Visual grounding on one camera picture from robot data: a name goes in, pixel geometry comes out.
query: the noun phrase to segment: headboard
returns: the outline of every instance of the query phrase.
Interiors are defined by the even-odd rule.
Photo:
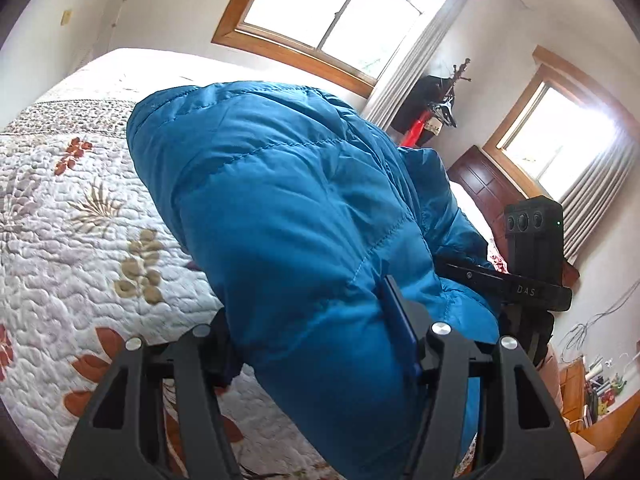
[[[495,244],[500,254],[509,263],[507,240],[504,237],[504,207],[526,197],[477,146],[466,150],[447,174],[450,180],[460,184],[474,200],[494,232]]]

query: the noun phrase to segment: wooden window frame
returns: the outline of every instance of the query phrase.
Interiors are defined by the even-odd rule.
[[[509,111],[507,116],[500,123],[500,126],[498,126],[498,129],[483,147],[485,152],[487,152],[488,155],[491,156],[491,158],[495,160],[504,171],[506,171],[506,173],[530,198],[539,195],[548,196],[548,194],[537,183],[537,181],[531,178],[522,168],[515,164],[504,153],[503,149],[498,148],[498,145],[509,133],[514,124],[516,124],[520,115],[526,113],[527,106],[532,102],[538,92],[538,89],[543,84],[549,88],[553,88],[570,101],[576,103],[578,106],[589,108],[602,107],[602,104],[599,103],[596,98],[592,97],[587,91],[583,90],[577,84],[574,84],[551,67],[545,64],[542,64],[539,67],[538,71],[533,76],[533,79],[516,101],[516,104]]]
[[[325,53],[319,56],[317,50],[306,44],[244,23],[253,2],[254,0],[230,0],[211,43],[268,57],[327,79],[364,98],[369,97],[377,81],[375,78]]]

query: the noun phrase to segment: curtain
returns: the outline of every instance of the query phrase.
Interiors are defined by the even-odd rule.
[[[616,198],[640,148],[621,124],[609,147],[587,167],[560,200],[564,211],[564,257],[573,264],[605,211]]]
[[[402,40],[360,114],[383,130],[391,124],[467,0],[442,1],[437,12],[424,12]]]

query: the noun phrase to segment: silver bolt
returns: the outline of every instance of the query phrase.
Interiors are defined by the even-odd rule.
[[[510,335],[507,335],[500,339],[500,344],[507,350],[515,350],[518,347],[518,341]]]
[[[132,337],[126,343],[124,343],[124,348],[132,352],[134,350],[137,350],[141,346],[142,346],[142,339],[140,339],[139,337]]]
[[[431,330],[438,335],[447,335],[451,332],[451,327],[448,324],[439,321],[431,325]]]
[[[195,337],[206,337],[211,332],[209,325],[198,325],[191,331]]]

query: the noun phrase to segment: bed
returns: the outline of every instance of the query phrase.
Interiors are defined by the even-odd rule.
[[[260,76],[196,56],[120,49],[56,85],[0,134],[0,461],[6,454],[24,478],[58,471],[125,340],[175,340],[220,308],[137,178],[125,129],[135,103],[158,89],[242,79]],[[506,271],[498,205],[471,174],[497,200],[507,195],[500,176],[490,180],[468,153],[449,171],[488,258]],[[251,368],[217,394],[245,473],[337,478]],[[184,473],[170,381],[164,408],[171,466]]]

